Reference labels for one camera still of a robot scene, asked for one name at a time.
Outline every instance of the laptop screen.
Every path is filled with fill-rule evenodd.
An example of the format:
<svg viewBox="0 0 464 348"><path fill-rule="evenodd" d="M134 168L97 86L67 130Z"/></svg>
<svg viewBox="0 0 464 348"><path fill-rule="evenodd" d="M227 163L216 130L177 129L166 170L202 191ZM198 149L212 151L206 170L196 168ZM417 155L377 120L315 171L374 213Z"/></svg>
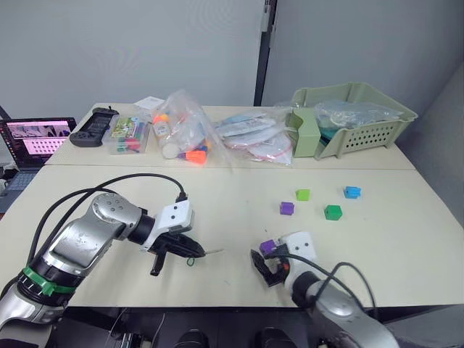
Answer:
<svg viewBox="0 0 464 348"><path fill-rule="evenodd" d="M71 117L0 120L0 134L19 168L44 165L74 128Z"/></svg>

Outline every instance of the orange cap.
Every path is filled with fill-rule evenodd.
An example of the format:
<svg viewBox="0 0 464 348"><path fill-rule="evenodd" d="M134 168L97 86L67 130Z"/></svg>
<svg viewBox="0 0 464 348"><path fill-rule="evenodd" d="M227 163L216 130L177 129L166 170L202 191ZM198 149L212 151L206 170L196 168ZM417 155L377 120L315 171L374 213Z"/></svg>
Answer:
<svg viewBox="0 0 464 348"><path fill-rule="evenodd" d="M206 163L206 158L207 156L205 151L194 150L186 152L186 160L196 163L198 165L203 165L204 163Z"/></svg>
<svg viewBox="0 0 464 348"><path fill-rule="evenodd" d="M165 121L165 122L169 121L169 116L167 116L166 114L162 114L162 115L156 115L153 118L153 123L157 123L161 121Z"/></svg>

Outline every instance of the clear plastic bag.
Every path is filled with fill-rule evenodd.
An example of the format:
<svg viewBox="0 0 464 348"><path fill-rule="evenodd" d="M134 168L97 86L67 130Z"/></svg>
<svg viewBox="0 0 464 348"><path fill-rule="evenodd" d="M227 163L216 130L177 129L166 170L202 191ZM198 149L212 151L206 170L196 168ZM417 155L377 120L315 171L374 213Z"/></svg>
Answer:
<svg viewBox="0 0 464 348"><path fill-rule="evenodd" d="M247 150L257 161L290 165L293 155L293 144L285 133L279 133L264 143L251 146Z"/></svg>
<svg viewBox="0 0 464 348"><path fill-rule="evenodd" d="M293 144L286 135L285 118L291 108L250 110L216 125L224 144L236 158L291 164Z"/></svg>
<svg viewBox="0 0 464 348"><path fill-rule="evenodd" d="M348 103L332 99L314 106L320 128L356 128L369 123L397 120L400 111L374 103Z"/></svg>
<svg viewBox="0 0 464 348"><path fill-rule="evenodd" d="M223 142L198 102L186 91L169 95L152 114L154 132L166 158L203 165L211 154L231 163Z"/></svg>

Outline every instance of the game controller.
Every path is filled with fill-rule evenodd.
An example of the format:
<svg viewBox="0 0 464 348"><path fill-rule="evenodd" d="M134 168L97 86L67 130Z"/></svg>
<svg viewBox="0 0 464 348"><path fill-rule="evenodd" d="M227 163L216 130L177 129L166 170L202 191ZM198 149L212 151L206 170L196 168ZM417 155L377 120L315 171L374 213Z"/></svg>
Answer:
<svg viewBox="0 0 464 348"><path fill-rule="evenodd" d="M79 147L98 147L102 145L104 132L108 129L109 122L114 115L119 112L111 107L105 109L97 107L92 110L92 116L82 126L82 128L70 135L70 141L73 145Z"/></svg>

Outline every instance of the table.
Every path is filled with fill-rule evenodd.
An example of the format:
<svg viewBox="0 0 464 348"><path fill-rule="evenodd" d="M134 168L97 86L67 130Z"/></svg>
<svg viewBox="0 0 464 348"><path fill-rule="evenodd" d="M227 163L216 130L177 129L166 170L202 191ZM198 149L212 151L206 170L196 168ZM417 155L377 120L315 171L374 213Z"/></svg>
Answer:
<svg viewBox="0 0 464 348"><path fill-rule="evenodd" d="M310 231L318 262L332 268L353 262L369 280L379 306L448 305L464 302L462 227L415 170L295 170L47 165L0 221L0 282L24 267L36 224L61 196L107 179L137 172L177 178L196 213L188 235L206 250L224 248L196 261L169 254L160 277L153 255L129 241L115 241L71 300L74 306L292 306L282 286L268 289L252 267L249 250L295 231ZM345 199L343 186L362 188ZM150 214L171 204L177 188L155 178L111 186ZM309 188L308 202L295 202ZM293 216L279 215L281 201L296 203ZM323 209L340 204L344 216L327 221ZM88 203L75 214L81 216ZM67 209L58 209L56 222ZM50 231L51 223L45 231ZM340 278L370 305L350 270Z"/></svg>
<svg viewBox="0 0 464 348"><path fill-rule="evenodd" d="M95 107L111 107L121 115L137 115L137 107L133 104L99 103ZM252 109L251 107L204 107L212 121L223 120L231 115ZM91 110L76 127L76 131L91 116ZM84 149L76 147L69 140L61 145L57 152L49 159L47 165L122 165L122 166L155 166L155 167L193 167L190 162L181 159L164 159L158 149L156 138L150 132L145 154L109 155L104 146ZM236 167L249 168L282 168L273 163L258 163L249 160L235 161ZM229 167L225 161L218 158L208 160L205 167ZM378 147L369 151L359 151L345 154L341 159L329 157L316 161L313 158L294 159L290 168L295 169L398 169L412 170L414 166L396 145L387 149Z"/></svg>

